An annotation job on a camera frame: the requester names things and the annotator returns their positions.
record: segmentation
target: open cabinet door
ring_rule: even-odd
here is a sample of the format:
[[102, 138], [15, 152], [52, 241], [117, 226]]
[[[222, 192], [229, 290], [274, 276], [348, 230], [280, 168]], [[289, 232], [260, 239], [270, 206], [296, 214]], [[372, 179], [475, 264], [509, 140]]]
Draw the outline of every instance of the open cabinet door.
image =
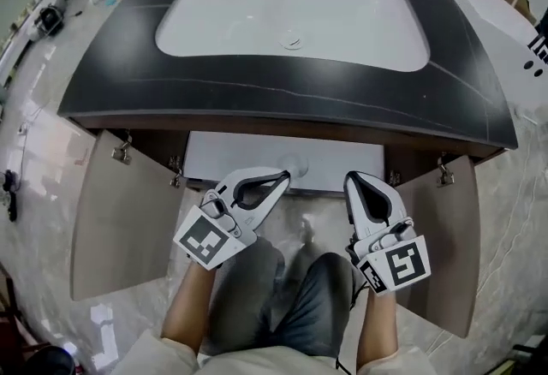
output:
[[114, 159], [121, 144], [103, 131], [87, 167], [70, 267], [75, 301], [167, 273], [184, 184], [172, 187], [174, 173], [133, 147], [128, 164]]
[[462, 156], [446, 165], [455, 182], [438, 185], [434, 170], [397, 187], [426, 238], [432, 275], [397, 293], [398, 303], [457, 336], [470, 330], [480, 273], [480, 204], [474, 165]]

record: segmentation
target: bathroom vanity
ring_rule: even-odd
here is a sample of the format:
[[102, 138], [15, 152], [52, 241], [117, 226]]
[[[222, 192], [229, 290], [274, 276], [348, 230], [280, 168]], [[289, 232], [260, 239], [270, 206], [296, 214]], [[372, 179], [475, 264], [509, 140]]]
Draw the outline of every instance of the bathroom vanity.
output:
[[385, 180], [432, 262], [400, 302], [468, 333], [474, 165], [517, 141], [454, 0], [123, 0], [58, 113], [98, 136], [74, 230], [76, 300], [165, 275], [190, 131], [293, 136], [383, 146]]

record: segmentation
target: tile floor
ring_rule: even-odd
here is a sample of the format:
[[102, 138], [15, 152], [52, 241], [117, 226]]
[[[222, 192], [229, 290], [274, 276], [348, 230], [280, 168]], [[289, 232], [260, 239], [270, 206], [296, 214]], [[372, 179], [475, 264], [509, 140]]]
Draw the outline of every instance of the tile floor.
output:
[[[66, 27], [24, 58], [0, 125], [0, 169], [23, 170], [19, 221], [9, 223], [0, 212], [0, 260], [36, 332], [72, 352], [89, 373], [101, 374], [112, 370], [144, 329], [159, 331], [188, 266], [174, 248], [165, 279], [81, 302], [69, 298], [74, 215], [93, 137], [56, 111], [71, 74], [113, 8], [69, 1]], [[79, 10], [81, 16], [71, 16]], [[22, 123], [29, 127], [26, 135], [18, 134]], [[401, 344], [422, 348], [439, 374], [483, 373], [513, 343], [548, 321], [548, 127], [517, 118], [515, 126], [519, 149], [476, 169], [481, 262], [469, 338], [398, 310]], [[181, 215], [199, 200], [187, 191]], [[339, 199], [284, 198], [262, 231], [289, 258], [300, 247], [307, 224], [319, 245], [343, 252], [351, 228]], [[342, 346], [341, 360], [348, 368], [354, 366], [364, 302], [361, 296]]]

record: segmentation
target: forearm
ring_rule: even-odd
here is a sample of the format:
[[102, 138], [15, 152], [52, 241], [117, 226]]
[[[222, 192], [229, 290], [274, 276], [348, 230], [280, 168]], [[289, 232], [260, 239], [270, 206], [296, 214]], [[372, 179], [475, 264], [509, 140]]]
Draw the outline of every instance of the forearm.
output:
[[377, 297], [369, 290], [366, 318], [361, 329], [356, 367], [394, 354], [398, 349], [396, 331], [396, 296]]
[[165, 316], [162, 337], [186, 344], [196, 354], [207, 328], [209, 301], [215, 270], [192, 263]]

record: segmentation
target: white shirt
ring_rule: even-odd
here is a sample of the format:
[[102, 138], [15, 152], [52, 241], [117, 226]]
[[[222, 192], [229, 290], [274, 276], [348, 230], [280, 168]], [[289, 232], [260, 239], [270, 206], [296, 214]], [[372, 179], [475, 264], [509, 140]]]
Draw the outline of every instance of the white shirt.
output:
[[[194, 351], [145, 331], [116, 366], [112, 375], [341, 375], [326, 359], [309, 357], [291, 348], [249, 349], [211, 357], [199, 367]], [[436, 375], [417, 348], [363, 366], [357, 375]]]

